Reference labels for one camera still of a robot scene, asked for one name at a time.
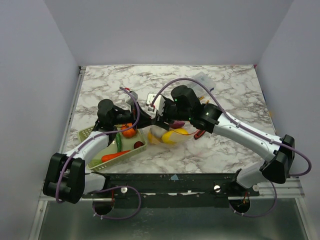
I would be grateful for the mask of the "white garlic bulb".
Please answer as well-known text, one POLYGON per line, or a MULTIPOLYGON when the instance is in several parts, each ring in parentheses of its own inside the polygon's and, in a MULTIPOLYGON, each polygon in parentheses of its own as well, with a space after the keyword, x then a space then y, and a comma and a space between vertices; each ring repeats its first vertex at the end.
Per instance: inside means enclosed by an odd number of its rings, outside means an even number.
POLYGON ((161 139, 162 136, 168 132, 168 130, 153 125, 150 127, 150 132, 155 138, 161 139))

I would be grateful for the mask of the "pink purple onion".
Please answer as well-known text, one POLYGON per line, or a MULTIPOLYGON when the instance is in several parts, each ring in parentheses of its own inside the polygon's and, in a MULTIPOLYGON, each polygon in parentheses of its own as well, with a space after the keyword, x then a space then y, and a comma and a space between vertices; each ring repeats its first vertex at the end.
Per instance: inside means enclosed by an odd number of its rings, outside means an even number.
POLYGON ((173 123, 169 124, 169 127, 172 129, 180 129, 185 125, 184 121, 175 120, 173 123))

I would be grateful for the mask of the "clear zip top bag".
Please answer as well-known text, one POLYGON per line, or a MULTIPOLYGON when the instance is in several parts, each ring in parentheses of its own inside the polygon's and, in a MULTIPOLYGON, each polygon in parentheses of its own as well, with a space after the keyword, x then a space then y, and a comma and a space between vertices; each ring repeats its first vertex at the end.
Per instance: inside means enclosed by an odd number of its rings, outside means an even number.
POLYGON ((192 140, 197 131, 189 122, 175 121, 169 125, 169 130, 152 125, 146 137, 151 145, 170 148, 192 140))

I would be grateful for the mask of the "yellow mango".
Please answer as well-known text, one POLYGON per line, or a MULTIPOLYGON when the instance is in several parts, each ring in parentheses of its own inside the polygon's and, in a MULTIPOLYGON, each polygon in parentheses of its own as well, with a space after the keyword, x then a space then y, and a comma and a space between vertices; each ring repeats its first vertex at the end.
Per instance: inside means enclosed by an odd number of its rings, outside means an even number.
POLYGON ((189 138, 189 133, 184 128, 177 128, 173 130, 169 130, 165 133, 161 141, 167 145, 175 145, 181 142, 186 141, 189 138))

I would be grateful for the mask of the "yellow bell pepper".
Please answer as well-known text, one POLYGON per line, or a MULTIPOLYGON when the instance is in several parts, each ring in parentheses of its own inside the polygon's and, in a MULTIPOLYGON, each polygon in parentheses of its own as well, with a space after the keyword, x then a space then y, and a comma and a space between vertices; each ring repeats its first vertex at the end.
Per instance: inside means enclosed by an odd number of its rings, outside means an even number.
POLYGON ((161 143, 160 140, 156 136, 154 136, 151 131, 148 132, 147 139, 148 142, 152 145, 158 145, 161 143))

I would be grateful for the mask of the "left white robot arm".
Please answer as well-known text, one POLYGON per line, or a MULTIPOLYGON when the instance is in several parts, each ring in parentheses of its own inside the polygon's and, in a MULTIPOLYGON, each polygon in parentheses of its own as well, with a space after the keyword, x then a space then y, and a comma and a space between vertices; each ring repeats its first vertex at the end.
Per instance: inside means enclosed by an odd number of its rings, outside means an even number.
POLYGON ((66 153, 55 153, 47 169, 43 194, 58 203, 77 203, 87 193, 95 192, 104 198, 110 194, 111 185, 99 173, 86 173, 86 165, 100 151, 107 148, 118 133, 117 125, 132 124, 141 129, 155 123, 135 101, 130 110, 115 106, 110 99, 98 103, 97 121, 90 135, 66 153))

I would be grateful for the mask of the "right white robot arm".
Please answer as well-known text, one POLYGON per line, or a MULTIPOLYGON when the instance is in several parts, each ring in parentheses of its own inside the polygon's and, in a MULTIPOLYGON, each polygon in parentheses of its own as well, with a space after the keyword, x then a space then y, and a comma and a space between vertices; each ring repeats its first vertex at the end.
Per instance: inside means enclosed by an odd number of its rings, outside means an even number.
POLYGON ((295 158, 295 140, 290 135, 279 137, 251 127, 217 105, 201 103, 195 92, 180 85, 171 91, 171 99, 149 93, 146 104, 165 123, 188 121, 194 128, 226 137, 259 155, 262 160, 239 169, 230 183, 230 191, 241 196, 253 185, 270 181, 284 184, 295 158))

